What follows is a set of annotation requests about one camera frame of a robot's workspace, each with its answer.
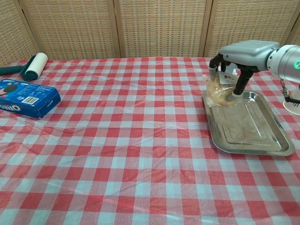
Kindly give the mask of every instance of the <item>lint roller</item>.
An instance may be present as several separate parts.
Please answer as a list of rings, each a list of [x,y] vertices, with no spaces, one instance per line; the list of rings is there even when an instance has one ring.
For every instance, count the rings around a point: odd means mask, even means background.
[[[0,75],[19,73],[24,81],[37,80],[48,61],[46,54],[39,52],[32,56],[24,66],[0,67]]]

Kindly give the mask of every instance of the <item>plastic bag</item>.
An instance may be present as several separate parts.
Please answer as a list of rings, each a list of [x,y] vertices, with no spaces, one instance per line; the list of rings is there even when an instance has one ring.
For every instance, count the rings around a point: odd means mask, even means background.
[[[232,102],[228,102],[227,96],[231,95],[235,89],[235,84],[238,76],[233,74],[217,71],[214,74],[215,79],[212,80],[210,76],[205,76],[206,80],[206,102],[209,107],[212,106],[229,106],[232,107],[240,102],[238,98]]]

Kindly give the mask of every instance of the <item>stainless steel tray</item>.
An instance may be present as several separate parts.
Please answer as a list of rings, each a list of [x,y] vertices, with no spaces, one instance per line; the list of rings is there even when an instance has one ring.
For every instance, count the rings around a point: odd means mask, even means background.
[[[212,106],[206,102],[213,143],[229,153],[289,156],[295,146],[288,137],[264,97],[245,91],[242,103],[232,107]]]

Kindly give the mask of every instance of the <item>white roller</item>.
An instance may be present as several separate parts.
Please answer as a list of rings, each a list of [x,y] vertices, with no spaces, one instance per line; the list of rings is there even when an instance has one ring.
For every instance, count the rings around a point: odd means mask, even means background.
[[[39,52],[34,57],[33,61],[30,63],[29,67],[27,68],[25,74],[28,72],[34,72],[37,74],[38,78],[42,74],[43,69],[48,61],[48,56],[42,52]]]

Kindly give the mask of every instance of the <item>white base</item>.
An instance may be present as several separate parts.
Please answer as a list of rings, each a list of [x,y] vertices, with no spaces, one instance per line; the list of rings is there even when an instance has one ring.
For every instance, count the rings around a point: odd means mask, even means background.
[[[292,98],[300,100],[300,90],[299,89],[295,90],[292,93]],[[300,116],[300,104],[294,104],[291,102],[284,101],[283,106],[290,113]]]

